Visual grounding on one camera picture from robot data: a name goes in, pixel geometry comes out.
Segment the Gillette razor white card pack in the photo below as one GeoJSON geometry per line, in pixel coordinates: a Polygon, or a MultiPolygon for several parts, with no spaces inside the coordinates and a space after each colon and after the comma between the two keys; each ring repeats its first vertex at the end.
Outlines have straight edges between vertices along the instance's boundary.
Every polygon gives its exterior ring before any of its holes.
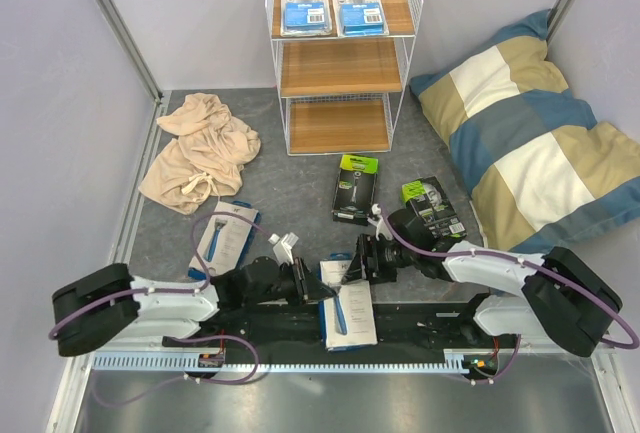
{"type": "Polygon", "coordinates": [[[381,0],[332,0],[337,36],[387,36],[389,28],[381,0]]]}

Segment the Harry's razor box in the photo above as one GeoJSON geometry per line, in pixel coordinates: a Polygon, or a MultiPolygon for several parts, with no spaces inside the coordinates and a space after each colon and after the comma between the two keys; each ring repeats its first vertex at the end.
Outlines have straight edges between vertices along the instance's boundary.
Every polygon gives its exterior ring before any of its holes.
{"type": "Polygon", "coordinates": [[[336,297],[320,304],[322,335],[325,349],[329,352],[378,343],[369,282],[342,282],[351,261],[348,255],[336,254],[320,262],[321,281],[337,292],[336,297]]]}
{"type": "MultiPolygon", "coordinates": [[[[214,211],[237,214],[256,224],[260,222],[259,211],[252,208],[250,203],[220,201],[214,211]]],[[[210,217],[197,249],[210,275],[221,275],[238,267],[248,252],[255,233],[256,228],[235,217],[210,217]]],[[[205,271],[195,255],[190,261],[187,275],[196,281],[205,279],[205,271]]]]}

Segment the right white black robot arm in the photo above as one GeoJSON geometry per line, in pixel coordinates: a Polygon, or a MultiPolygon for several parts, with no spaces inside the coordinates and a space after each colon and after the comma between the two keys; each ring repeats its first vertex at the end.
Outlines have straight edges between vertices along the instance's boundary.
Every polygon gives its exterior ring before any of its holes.
{"type": "Polygon", "coordinates": [[[360,236],[342,282],[394,282],[399,269],[413,267],[427,278],[489,288],[458,321],[469,346],[501,335],[538,336],[588,357],[622,308],[613,289],[567,248],[514,255],[434,233],[408,209],[375,218],[375,234],[360,236]]]}

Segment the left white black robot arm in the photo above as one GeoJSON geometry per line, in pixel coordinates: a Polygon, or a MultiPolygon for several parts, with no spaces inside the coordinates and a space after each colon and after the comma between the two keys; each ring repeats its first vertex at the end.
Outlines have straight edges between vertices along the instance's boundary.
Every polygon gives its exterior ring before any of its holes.
{"type": "Polygon", "coordinates": [[[223,321],[254,305],[284,300],[298,306],[336,295],[299,258],[280,264],[263,256],[191,283],[149,280],[114,263],[53,293],[55,324],[49,338],[62,357],[124,340],[169,337],[208,346],[218,338],[223,321]]]}

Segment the blue Gillette razor blister pack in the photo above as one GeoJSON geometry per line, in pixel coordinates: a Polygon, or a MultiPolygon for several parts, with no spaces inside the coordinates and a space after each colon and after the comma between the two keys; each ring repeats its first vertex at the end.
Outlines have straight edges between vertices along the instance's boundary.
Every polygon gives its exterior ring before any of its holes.
{"type": "Polygon", "coordinates": [[[328,36],[332,17],[328,0],[281,0],[283,37],[328,36]]]}

